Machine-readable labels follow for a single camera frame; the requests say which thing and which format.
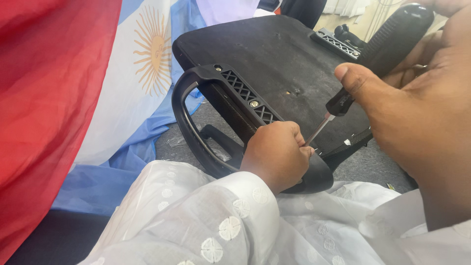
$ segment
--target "screwdriver shaft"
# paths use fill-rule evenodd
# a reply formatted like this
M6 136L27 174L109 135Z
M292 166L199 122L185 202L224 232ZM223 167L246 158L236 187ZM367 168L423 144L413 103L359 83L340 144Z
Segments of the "screwdriver shaft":
M309 138L306 140L306 142L304 143L303 146L309 146L309 144L312 142L312 140L314 140L314 138L319 134L319 132L322 130L322 128L324 128L324 126L329 122L329 121L332 121L333 119L335 118L334 115L330 114L330 113L326 113L325 114L325 118L324 120L321 122L321 124L319 124L319 126L317 127L317 129L314 131L313 134L311 134L311 136L309 136Z

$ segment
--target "screwdriver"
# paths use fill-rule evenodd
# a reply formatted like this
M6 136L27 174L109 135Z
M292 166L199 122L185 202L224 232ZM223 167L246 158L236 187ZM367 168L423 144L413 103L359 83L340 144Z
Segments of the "screwdriver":
M420 4L406 4L394 12L366 44L357 64L382 78L412 51L434 20L433 11ZM355 99L345 88L327 102L327 113L303 146L308 146L325 125L345 116Z

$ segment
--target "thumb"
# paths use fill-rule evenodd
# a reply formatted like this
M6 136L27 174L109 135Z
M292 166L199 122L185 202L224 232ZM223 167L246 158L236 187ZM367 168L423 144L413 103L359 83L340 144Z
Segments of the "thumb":
M314 148L310 147L310 146L303 146L303 147L299 147L299 151L301 151L301 154L303 157L306 158L306 160L309 160L309 158L311 158L312 155L314 155Z
M365 111L376 108L391 94L400 91L361 65L344 63L337 66L334 74Z

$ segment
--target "white embroidered clothing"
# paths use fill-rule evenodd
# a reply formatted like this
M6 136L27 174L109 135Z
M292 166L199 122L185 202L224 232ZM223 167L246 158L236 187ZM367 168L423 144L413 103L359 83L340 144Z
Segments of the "white embroidered clothing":
M220 180L149 163L80 265L466 264L471 221L427 232L418 190L336 182L276 198L256 175Z

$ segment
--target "gray carpet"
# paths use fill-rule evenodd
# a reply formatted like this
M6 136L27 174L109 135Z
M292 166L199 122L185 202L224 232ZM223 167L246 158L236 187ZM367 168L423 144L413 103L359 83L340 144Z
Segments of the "gray carpet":
M199 128L211 124L236 142L243 144L206 99L192 115L192 118ZM168 127L169 130L164 132L155 143L156 159L186 162L204 170L184 141L180 142L179 145L170 146L170 143L178 142L183 139L183 136L176 123L170 124ZM222 151L227 156L227 153L215 141L210 140L209 145L213 149ZM386 183L389 183L400 193L416 188L413 179L380 150L374 139L368 143L367 147L362 147L345 160L333 175L336 181L372 182L384 187L387 187Z

